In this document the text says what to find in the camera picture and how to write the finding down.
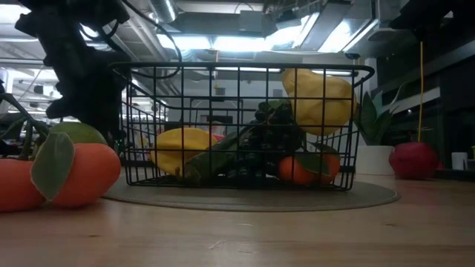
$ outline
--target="red apple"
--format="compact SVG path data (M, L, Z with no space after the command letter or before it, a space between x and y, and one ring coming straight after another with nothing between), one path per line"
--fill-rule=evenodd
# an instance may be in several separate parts
M423 142L397 145L389 156L394 173L401 179L432 178L439 159L434 150Z

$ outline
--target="yellow squash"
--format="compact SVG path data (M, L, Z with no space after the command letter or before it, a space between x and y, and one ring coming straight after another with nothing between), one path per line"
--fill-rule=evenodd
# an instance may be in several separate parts
M298 69L297 72L297 93L295 93L295 69L287 69L282 73L282 83L289 97L323 97L324 96L324 76L313 73L311 70ZM347 81L327 76L326 79L326 98L351 98L351 84ZM298 99L292 103L292 110L295 112L296 119L303 131L309 134L324 135L335 133L340 127L325 127L322 133L321 127L309 127L305 125L322 125L323 110L325 103L325 125L343 126L350 120L351 113L355 112L356 100L353 103L350 100L333 99Z
M157 151L151 151L150 159L158 168L166 173L181 177L182 155L185 162L190 160L202 151L186 151L186 150L206 150L209 147L209 132L198 128L184 128L184 146L185 152L182 154L182 129L173 129L163 132L157 136ZM216 144L217 140L211 136L211 145ZM174 149L177 151L161 151L160 149Z

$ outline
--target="white planter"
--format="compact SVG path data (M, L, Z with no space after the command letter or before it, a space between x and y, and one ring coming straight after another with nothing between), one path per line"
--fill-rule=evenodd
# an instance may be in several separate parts
M370 175L394 175L389 164L389 155L394 147L386 145L358 146L356 173Z

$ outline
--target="yellow stick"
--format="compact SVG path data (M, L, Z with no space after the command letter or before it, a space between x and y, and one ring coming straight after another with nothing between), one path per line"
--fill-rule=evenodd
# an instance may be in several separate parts
M424 42L421 42L421 105L419 106L419 132L417 142L421 142L422 104L424 104Z

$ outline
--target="grapes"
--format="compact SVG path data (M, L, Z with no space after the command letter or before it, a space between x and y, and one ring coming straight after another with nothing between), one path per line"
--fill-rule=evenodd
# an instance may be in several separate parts
M279 162L300 148L303 135L294 122L289 102L269 107L267 112L257 110L249 124L254 126L240 140L239 154L226 178L240 187L255 188L265 185L267 174L278 174Z
M266 113L262 110L257 110L255 112L254 116L255 116L256 120L258 120L259 122L263 122L267 117Z

